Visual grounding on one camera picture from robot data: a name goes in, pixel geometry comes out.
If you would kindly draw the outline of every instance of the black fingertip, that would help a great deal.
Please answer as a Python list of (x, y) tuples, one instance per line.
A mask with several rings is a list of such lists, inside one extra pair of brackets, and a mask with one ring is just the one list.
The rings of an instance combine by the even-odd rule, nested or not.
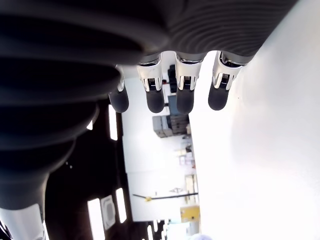
[(228, 100), (229, 91), (224, 88), (215, 88), (213, 83), (211, 83), (209, 97), (208, 97), (208, 104), (211, 109), (215, 111), (219, 111), (223, 109)]
[(161, 88), (159, 91), (146, 91), (146, 103), (151, 112), (160, 113), (165, 107), (164, 93)]
[(115, 91), (109, 93), (109, 99), (112, 107), (117, 113), (124, 113), (129, 108), (129, 98), (126, 86), (122, 91), (118, 91), (116, 88)]
[(189, 114), (194, 108), (195, 90), (180, 90), (176, 91), (176, 108), (181, 114)]

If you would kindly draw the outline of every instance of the silver metal part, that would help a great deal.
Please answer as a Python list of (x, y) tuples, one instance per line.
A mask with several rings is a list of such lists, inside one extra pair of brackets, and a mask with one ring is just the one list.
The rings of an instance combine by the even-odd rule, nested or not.
[(221, 51), (217, 51), (213, 64), (213, 86), (218, 89), (221, 84), (226, 84), (225, 89), (229, 90), (243, 66), (227, 59)]
[(136, 69), (138, 70), (140, 80), (146, 92), (150, 92), (150, 86), (155, 86), (157, 91), (162, 88), (162, 54), (159, 58), (150, 62), (140, 62)]
[(122, 92), (122, 91), (125, 89), (125, 75), (124, 75), (124, 70), (123, 70), (122, 66), (120, 66), (120, 65), (115, 66), (115, 68), (120, 72), (120, 75), (121, 75), (121, 77), (120, 77), (120, 82), (119, 82), (117, 88), (118, 88), (118, 91), (119, 91), (119, 92)]
[(21, 210), (0, 208), (1, 221), (8, 228), (14, 240), (45, 240), (40, 208), (34, 204)]
[(175, 77), (177, 87), (184, 89), (186, 84), (190, 84), (190, 90), (194, 90), (201, 69), (202, 60), (188, 60), (175, 54)]

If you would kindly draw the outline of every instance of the fluorescent light panel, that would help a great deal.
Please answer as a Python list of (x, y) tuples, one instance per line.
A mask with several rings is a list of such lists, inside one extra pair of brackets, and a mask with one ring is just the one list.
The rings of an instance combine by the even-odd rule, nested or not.
[(115, 191), (115, 194), (116, 194), (116, 202), (118, 205), (120, 223), (123, 223), (127, 219), (124, 191), (122, 188), (119, 188), (117, 191)]
[(105, 240), (105, 230), (102, 220), (100, 200), (88, 201), (88, 210), (93, 240)]
[(148, 226), (147, 228), (148, 231), (148, 240), (154, 240), (154, 236), (152, 235), (152, 229), (151, 229), (151, 225)]
[(164, 232), (164, 235), (167, 236), (167, 228), (168, 228), (168, 225), (167, 224), (164, 224), (163, 225), (163, 232)]
[(117, 141), (118, 140), (117, 117), (116, 117), (116, 111), (112, 107), (112, 105), (109, 105), (109, 126), (110, 126), (110, 138), (112, 140)]
[(91, 122), (89, 123), (89, 125), (86, 126), (86, 129), (88, 129), (88, 130), (94, 129), (94, 122), (93, 122), (92, 120), (91, 120)]
[(154, 232), (155, 232), (155, 233), (158, 231), (158, 223), (157, 223), (157, 220), (153, 220), (153, 229), (154, 229)]

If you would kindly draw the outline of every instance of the robotic finger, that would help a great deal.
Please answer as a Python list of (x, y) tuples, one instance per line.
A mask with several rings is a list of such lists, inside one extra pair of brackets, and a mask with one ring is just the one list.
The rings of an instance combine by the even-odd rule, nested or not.
[(162, 55), (156, 53), (145, 56), (136, 67), (144, 86), (148, 108), (153, 113), (160, 113), (165, 107), (161, 63)]
[(225, 107), (232, 83), (245, 65), (246, 63), (232, 61), (222, 51), (216, 52), (208, 97), (211, 109), (219, 111)]
[(194, 107), (196, 83), (201, 64), (207, 53), (175, 54), (176, 107), (181, 114), (189, 114)]
[(124, 113), (129, 108), (129, 98), (125, 86), (125, 76), (122, 66), (115, 67), (121, 74), (120, 82), (115, 90), (109, 93), (111, 105), (117, 113)]

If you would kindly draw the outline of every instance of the white wall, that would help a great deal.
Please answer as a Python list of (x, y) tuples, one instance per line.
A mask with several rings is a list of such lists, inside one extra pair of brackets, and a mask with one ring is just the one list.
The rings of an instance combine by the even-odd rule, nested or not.
[(221, 111), (207, 103), (215, 52), (203, 62), (190, 124), (202, 233), (214, 240), (320, 239), (319, 9), (298, 2)]
[[(168, 115), (169, 111), (155, 114), (148, 109), (146, 93), (138, 77), (126, 78), (125, 86), (129, 109), (122, 114), (123, 152), (133, 220), (180, 218), (183, 197), (145, 202), (142, 198), (132, 196), (155, 197), (155, 192), (158, 197), (170, 196), (170, 190), (185, 188), (188, 169), (180, 166), (178, 158), (179, 150), (185, 147), (183, 136), (159, 138), (154, 132), (152, 117)], [(163, 87), (170, 92), (168, 84)]]
[(134, 221), (152, 221), (154, 219), (180, 219), (180, 206), (185, 198), (159, 199), (145, 202), (143, 198), (132, 196), (157, 197), (175, 195), (170, 190), (184, 188), (185, 178), (179, 168), (146, 172), (128, 173), (128, 184), (131, 193), (130, 202)]

